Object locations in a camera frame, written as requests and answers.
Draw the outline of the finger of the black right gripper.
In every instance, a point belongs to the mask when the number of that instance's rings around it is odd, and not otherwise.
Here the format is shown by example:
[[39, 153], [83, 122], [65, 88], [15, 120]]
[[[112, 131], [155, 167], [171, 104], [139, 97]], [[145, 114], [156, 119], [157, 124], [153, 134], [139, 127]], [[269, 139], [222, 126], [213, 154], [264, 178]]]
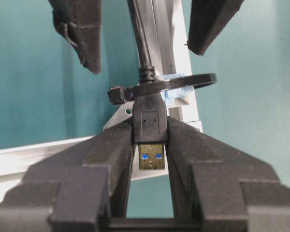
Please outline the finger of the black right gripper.
[[53, 8], [55, 30], [75, 49], [80, 63], [93, 74], [99, 74], [102, 2], [100, 0], [49, 0], [49, 3]]
[[239, 11], [243, 0], [192, 0], [188, 48], [197, 55], [206, 49]]

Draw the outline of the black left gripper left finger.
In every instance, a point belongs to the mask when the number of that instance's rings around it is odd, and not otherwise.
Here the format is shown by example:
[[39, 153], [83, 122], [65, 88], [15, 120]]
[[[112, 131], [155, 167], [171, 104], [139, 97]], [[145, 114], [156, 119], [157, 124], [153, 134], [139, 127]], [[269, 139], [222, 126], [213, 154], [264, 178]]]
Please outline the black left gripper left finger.
[[126, 216], [134, 148], [131, 120], [29, 167], [0, 204], [0, 232], [95, 232], [100, 218]]

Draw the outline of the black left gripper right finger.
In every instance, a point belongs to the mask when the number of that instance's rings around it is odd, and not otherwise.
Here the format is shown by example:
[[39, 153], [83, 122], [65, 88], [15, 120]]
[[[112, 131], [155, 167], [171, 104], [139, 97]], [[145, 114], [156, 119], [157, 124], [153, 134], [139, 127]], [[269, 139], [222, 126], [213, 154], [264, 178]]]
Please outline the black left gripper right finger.
[[167, 119], [174, 216], [203, 232], [290, 232], [290, 188], [272, 166]]

